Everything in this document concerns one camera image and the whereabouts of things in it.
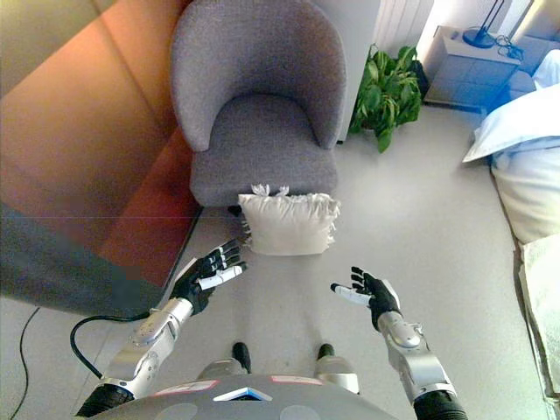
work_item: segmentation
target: drawer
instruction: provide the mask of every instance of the drawer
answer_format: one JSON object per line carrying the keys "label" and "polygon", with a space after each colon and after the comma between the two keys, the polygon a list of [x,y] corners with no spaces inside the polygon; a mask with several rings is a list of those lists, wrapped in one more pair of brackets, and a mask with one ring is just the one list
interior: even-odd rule
{"label": "drawer", "polygon": [[497,86],[458,83],[452,101],[478,107],[489,106],[496,98],[499,89]]}
{"label": "drawer", "polygon": [[437,70],[437,79],[448,79],[450,81],[463,81],[470,73],[474,59],[448,55],[442,66]]}
{"label": "drawer", "polygon": [[426,101],[452,102],[458,85],[453,80],[435,79],[424,99]]}
{"label": "drawer", "polygon": [[514,72],[515,66],[495,61],[477,59],[464,78],[464,81],[477,85],[501,86]]}

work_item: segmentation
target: black cable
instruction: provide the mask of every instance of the black cable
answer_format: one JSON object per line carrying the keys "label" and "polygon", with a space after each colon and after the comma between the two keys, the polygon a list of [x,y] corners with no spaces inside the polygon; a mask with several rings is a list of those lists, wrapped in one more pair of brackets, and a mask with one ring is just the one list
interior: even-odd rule
{"label": "black cable", "polygon": [[24,388],[24,393],[21,395],[21,399],[19,400],[19,404],[16,407],[16,410],[10,416],[10,420],[13,420],[16,417],[16,414],[19,412],[19,409],[21,409],[21,406],[24,405],[25,398],[27,397],[27,390],[29,389],[29,370],[27,370],[27,363],[25,362],[25,357],[24,357],[24,336],[25,336],[25,331],[29,326],[29,323],[32,322],[33,317],[37,315],[39,309],[41,308],[40,307],[35,308],[35,311],[33,311],[33,313],[27,319],[27,322],[25,322],[24,325],[24,329],[21,331],[21,336],[19,337],[19,357],[21,358],[21,362],[24,365],[25,388]]}
{"label": "black cable", "polygon": [[523,61],[523,50],[512,44],[511,39],[505,35],[498,35],[494,42],[498,46],[498,54],[510,59]]}
{"label": "black cable", "polygon": [[149,316],[149,312],[143,312],[131,318],[112,317],[109,315],[95,315],[94,317],[84,318],[82,321],[76,324],[72,329],[72,332],[70,332],[70,347],[72,348],[72,351],[76,355],[76,357],[84,364],[84,366],[88,368],[92,372],[92,374],[97,376],[98,379],[101,379],[102,373],[97,370],[88,359],[86,359],[86,357],[81,353],[78,346],[76,346],[76,333],[78,332],[78,328],[91,321],[133,322],[138,321],[139,319],[146,319]]}

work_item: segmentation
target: bed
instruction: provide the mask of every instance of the bed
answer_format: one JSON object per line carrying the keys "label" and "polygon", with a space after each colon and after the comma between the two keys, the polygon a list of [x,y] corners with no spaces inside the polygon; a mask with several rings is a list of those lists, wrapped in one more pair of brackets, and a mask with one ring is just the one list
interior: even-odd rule
{"label": "bed", "polygon": [[560,50],[535,72],[536,91],[497,108],[464,162],[486,158],[519,244],[525,319],[549,418],[560,418]]}

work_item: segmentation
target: orange wall panel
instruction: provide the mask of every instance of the orange wall panel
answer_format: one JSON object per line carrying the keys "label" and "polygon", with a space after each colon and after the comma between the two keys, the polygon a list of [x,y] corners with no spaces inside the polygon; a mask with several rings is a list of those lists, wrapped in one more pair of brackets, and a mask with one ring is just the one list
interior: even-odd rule
{"label": "orange wall panel", "polygon": [[189,190],[191,159],[177,129],[113,226],[101,256],[164,284],[199,209]]}
{"label": "orange wall panel", "polygon": [[169,51],[186,0],[120,0],[101,15],[135,81],[170,136],[175,126],[169,89]]}
{"label": "orange wall panel", "polygon": [[169,91],[188,3],[117,1],[1,102],[2,201],[156,284],[199,208]]}
{"label": "orange wall panel", "polygon": [[98,200],[112,215],[165,140],[100,20],[2,100],[0,153],[50,191]]}

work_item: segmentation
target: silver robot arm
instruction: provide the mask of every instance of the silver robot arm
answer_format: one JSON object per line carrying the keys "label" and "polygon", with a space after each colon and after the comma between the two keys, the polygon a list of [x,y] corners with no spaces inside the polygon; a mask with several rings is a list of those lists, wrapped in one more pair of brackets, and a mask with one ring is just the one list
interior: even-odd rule
{"label": "silver robot arm", "polygon": [[359,305],[366,305],[374,328],[388,349],[388,360],[399,374],[402,386],[419,420],[466,420],[457,392],[439,361],[431,352],[420,324],[407,323],[395,290],[387,280],[352,267],[353,287],[333,283],[332,291]]}
{"label": "silver robot arm", "polygon": [[147,396],[159,367],[175,347],[181,326],[206,308],[215,286],[239,276],[246,268],[245,262],[240,262],[237,241],[218,247],[204,258],[192,259],[179,273],[169,301],[162,309],[151,310],[131,334],[76,417],[92,417]]}

